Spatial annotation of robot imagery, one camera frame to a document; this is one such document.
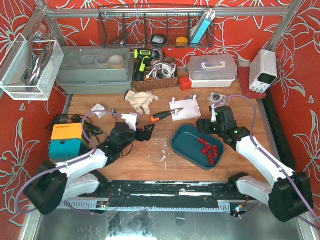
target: work glove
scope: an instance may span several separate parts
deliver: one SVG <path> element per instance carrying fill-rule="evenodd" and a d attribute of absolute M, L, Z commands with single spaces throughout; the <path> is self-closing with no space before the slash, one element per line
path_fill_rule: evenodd
<path fill-rule="evenodd" d="M 159 100 L 159 98 L 156 95 L 153 95 L 149 92 L 134 92 L 129 90 L 125 97 L 125 100 L 130 102 L 130 105 L 134 108 L 134 110 L 139 114 L 147 114 L 149 115 L 151 113 L 149 105 L 153 102 L 153 100 Z"/>

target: scratched table surface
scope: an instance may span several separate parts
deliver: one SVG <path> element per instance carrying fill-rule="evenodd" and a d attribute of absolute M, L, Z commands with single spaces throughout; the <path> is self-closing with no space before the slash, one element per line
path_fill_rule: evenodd
<path fill-rule="evenodd" d="M 172 101 L 172 97 L 175 97 L 176 101 L 179 101 L 184 100 L 186 96 L 192 93 L 196 93 L 199 96 L 198 104 L 200 106 L 201 118 L 211 118 L 211 112 L 209 111 L 210 103 L 207 99 L 210 92 L 226 95 L 242 95 L 238 80 L 235 80 L 231 87 L 194 88 L 187 91 L 181 91 L 179 87 L 157 89 L 152 91 L 153 94 L 159 97 L 159 100 L 154 100 L 150 105 L 151 115 L 170 110 L 169 102 Z M 107 111 L 115 109 L 120 114 L 135 112 L 129 102 L 124 99 L 124 96 L 124 94 L 75 94 L 71 101 L 69 114 L 86 115 L 96 104 L 103 105 Z M 258 111 L 254 135 L 270 151 L 259 108 L 255 100 L 254 103 Z M 238 126 L 250 129 L 254 116 L 250 103 L 243 98 L 234 97 L 230 100 L 230 107 L 233 110 Z M 89 117 L 94 125 L 100 127 L 108 134 L 115 126 L 115 118 L 110 114 L 106 114 L 102 119 L 98 119 L 93 114 Z M 170 116 L 156 122 L 150 141 L 135 141 L 133 143 L 133 150 L 128 156 L 122 157 L 113 164 L 102 168 L 100 172 L 109 180 L 210 182 L 227 181 L 228 177 L 234 174 L 246 172 L 257 180 L 265 181 L 260 172 L 247 159 L 227 145 L 225 145 L 225 152 L 218 166 L 211 170 L 203 170 L 175 154 L 171 147 L 172 137 L 180 126 L 184 124 L 194 125 L 196 121 L 197 119 L 173 121 Z M 141 115 L 138 128 L 143 128 L 149 124 L 151 124 L 150 115 Z M 101 141 L 105 138 L 105 135 L 99 136 Z M 125 155 L 129 150 L 130 146 L 123 151 L 123 154 Z"/>

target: wooden tabletop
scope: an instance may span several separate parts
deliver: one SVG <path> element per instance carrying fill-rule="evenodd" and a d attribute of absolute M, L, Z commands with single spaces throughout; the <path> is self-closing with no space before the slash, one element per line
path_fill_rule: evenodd
<path fill-rule="evenodd" d="M 209 102 L 207 100 L 210 92 L 217 92 L 226 95 L 241 94 L 239 81 L 233 82 L 231 87 L 222 88 L 194 88 L 181 91 L 179 87 L 157 89 L 152 93 L 159 97 L 150 105 L 151 114 L 170 110 L 169 102 L 172 97 L 176 101 L 183 100 L 186 96 L 196 93 L 199 96 L 201 118 L 211 118 Z M 135 112 L 129 102 L 124 99 L 124 94 L 105 95 L 74 95 L 69 114 L 86 115 L 96 104 L 103 105 L 108 111 L 115 109 L 117 113 Z M 264 124 L 259 113 L 257 102 L 254 100 L 258 111 L 254 135 L 257 140 L 270 151 Z M 244 126 L 250 129 L 254 112 L 252 106 L 243 98 L 235 97 L 230 100 L 230 107 L 239 127 Z M 97 116 L 90 116 L 93 123 L 103 129 L 106 133 L 115 126 L 115 118 L 112 115 L 105 115 L 102 119 Z M 235 152 L 230 146 L 225 145 L 224 155 L 218 166 L 211 170 L 203 170 L 186 159 L 175 154 L 171 147 L 171 139 L 178 128 L 183 124 L 195 124 L 197 119 L 172 121 L 171 117 L 155 123 L 155 129 L 150 141 L 133 143 L 132 152 L 118 159 L 115 163 L 100 171 L 109 180 L 151 180 L 151 181 L 227 181 L 228 177 L 239 172 L 246 172 L 253 178 L 265 181 L 258 170 L 243 156 Z M 140 116 L 138 128 L 151 124 L 150 116 Z M 126 154 L 130 147 L 123 151 Z"/>

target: brown woven basket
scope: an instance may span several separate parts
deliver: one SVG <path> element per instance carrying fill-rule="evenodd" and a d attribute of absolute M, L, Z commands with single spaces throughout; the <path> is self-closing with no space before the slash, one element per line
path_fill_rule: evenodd
<path fill-rule="evenodd" d="M 168 63 L 176 62 L 174 57 L 169 57 L 167 59 Z M 171 77 L 171 78 L 162 78 L 162 79 L 153 79 L 153 80 L 145 80 L 145 81 L 135 81 L 134 86 L 138 92 L 145 92 L 154 89 L 167 89 L 167 88 L 174 88 L 179 85 L 178 77 Z"/>

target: red spring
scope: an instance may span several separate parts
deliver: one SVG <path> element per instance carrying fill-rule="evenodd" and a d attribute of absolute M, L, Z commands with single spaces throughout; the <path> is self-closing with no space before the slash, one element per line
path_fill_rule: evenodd
<path fill-rule="evenodd" d="M 211 146 L 211 149 L 212 149 L 212 153 L 213 153 L 213 156 L 215 158 L 218 158 L 220 155 L 219 155 L 219 149 L 218 149 L 218 146 L 217 145 L 213 145 Z"/>
<path fill-rule="evenodd" d="M 203 155 L 206 155 L 211 150 L 211 145 L 205 145 L 205 147 L 201 150 Z"/>
<path fill-rule="evenodd" d="M 215 156 L 214 156 L 213 152 L 208 152 L 206 156 L 208 158 L 208 162 L 209 162 L 210 165 L 215 165 L 216 164 Z"/>
<path fill-rule="evenodd" d="M 199 137 L 198 138 L 198 142 L 203 144 L 203 145 L 208 145 L 209 144 L 208 140 L 204 139 L 203 137 Z"/>

